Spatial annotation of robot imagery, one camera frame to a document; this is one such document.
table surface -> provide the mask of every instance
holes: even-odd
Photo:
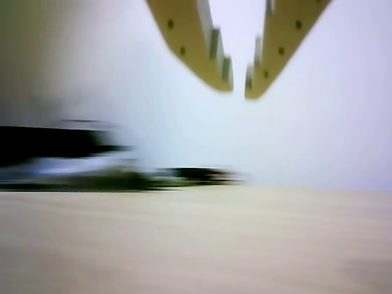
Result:
[[[390,294],[392,193],[0,193],[0,293]]]

black screw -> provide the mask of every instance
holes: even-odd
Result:
[[[168,21],[167,21],[167,27],[168,27],[169,29],[173,29],[173,27],[174,27],[174,21],[173,21],[173,20],[168,20]]]

black object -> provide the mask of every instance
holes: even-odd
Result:
[[[19,165],[36,157],[81,158],[121,151],[103,142],[107,131],[41,127],[0,127],[0,167]]]
[[[175,170],[180,178],[186,178],[189,181],[208,182],[213,180],[213,174],[208,168],[176,168]]]

